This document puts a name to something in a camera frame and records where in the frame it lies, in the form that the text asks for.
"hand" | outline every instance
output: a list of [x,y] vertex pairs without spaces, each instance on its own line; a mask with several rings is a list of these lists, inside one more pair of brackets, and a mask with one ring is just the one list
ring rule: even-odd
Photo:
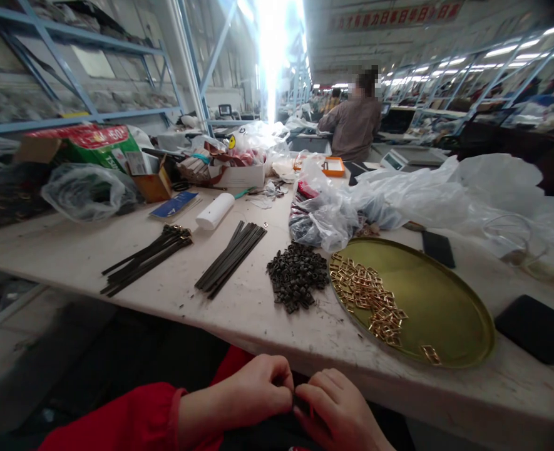
[[175,421],[178,448],[190,450],[224,431],[287,413],[293,391],[287,359],[259,355],[230,378],[181,399]]
[[230,428],[248,427],[291,411],[294,378],[283,356],[255,357],[230,378],[217,385],[230,394]]
[[294,407],[295,416],[327,451],[393,450],[360,391],[339,371],[319,371],[308,384],[297,386],[295,394],[310,404],[315,417],[304,415],[299,407]]

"white cylinder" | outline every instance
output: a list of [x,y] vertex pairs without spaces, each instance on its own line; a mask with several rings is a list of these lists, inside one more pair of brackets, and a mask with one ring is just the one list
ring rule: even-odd
[[223,193],[195,218],[195,222],[204,230],[214,230],[234,203],[232,194]]

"digital scale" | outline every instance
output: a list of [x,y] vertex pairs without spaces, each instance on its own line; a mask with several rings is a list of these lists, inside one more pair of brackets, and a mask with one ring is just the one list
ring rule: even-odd
[[425,147],[394,146],[383,157],[381,164],[400,172],[414,172],[424,167],[436,169],[446,158],[445,155],[438,155]]

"gold tray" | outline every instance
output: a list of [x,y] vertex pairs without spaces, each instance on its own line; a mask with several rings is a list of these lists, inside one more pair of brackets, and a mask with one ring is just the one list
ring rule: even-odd
[[[431,345],[445,368],[467,368],[485,360],[494,350],[496,333],[490,313],[475,292],[434,259],[411,247],[381,238],[355,238],[339,254],[356,264],[371,267],[386,290],[404,310],[401,347],[391,349],[430,364],[421,346]],[[333,258],[329,263],[336,263]],[[344,311],[369,332],[370,310]]]

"smartphone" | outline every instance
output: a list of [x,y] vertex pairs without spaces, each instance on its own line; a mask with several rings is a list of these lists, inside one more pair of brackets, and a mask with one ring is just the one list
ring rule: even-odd
[[442,265],[455,268],[456,263],[454,263],[450,240],[445,236],[428,231],[422,231],[421,233],[423,234],[423,251],[425,254]]
[[546,365],[554,365],[554,309],[526,294],[496,318],[496,329]]

